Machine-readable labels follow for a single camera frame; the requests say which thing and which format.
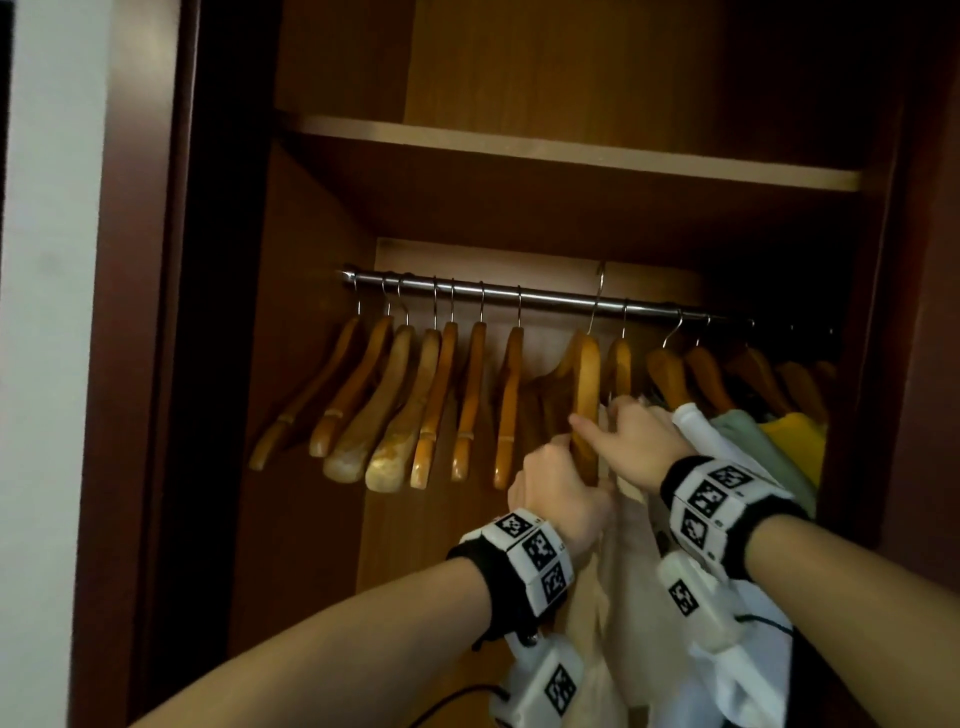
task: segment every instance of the yellow shirt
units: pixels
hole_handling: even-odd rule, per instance
[[[791,412],[779,420],[763,423],[760,429],[819,487],[827,446],[827,436],[819,425],[801,412]]]

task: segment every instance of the wristband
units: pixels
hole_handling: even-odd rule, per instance
[[[490,627],[474,648],[511,632],[532,641],[573,583],[573,563],[557,531],[523,509],[470,531],[446,558],[472,561],[490,592]]]
[[[808,521],[781,486],[734,463],[692,455],[678,460],[660,485],[677,542],[721,581],[750,581],[747,542],[760,522],[787,515]]]

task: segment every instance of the hand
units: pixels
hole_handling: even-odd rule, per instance
[[[670,466],[697,454],[673,425],[670,413],[632,397],[618,397],[607,410],[614,432],[570,415],[570,426],[597,451],[616,474],[641,490],[657,494]]]
[[[526,508],[557,529],[570,558],[597,540],[613,513],[613,484],[602,480],[588,488],[573,464],[570,436],[558,435],[523,458],[507,492],[510,510]]]

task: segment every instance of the person's right arm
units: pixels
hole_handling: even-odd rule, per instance
[[[616,432],[570,423],[649,493],[694,454],[658,407],[621,398],[611,420]],[[760,523],[746,566],[881,726],[960,725],[960,597],[790,516]]]

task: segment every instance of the forearm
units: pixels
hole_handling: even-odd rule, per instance
[[[746,564],[880,725],[960,725],[960,598],[788,516],[757,527]]]
[[[465,559],[348,599],[218,667],[137,728],[383,726],[491,619]]]

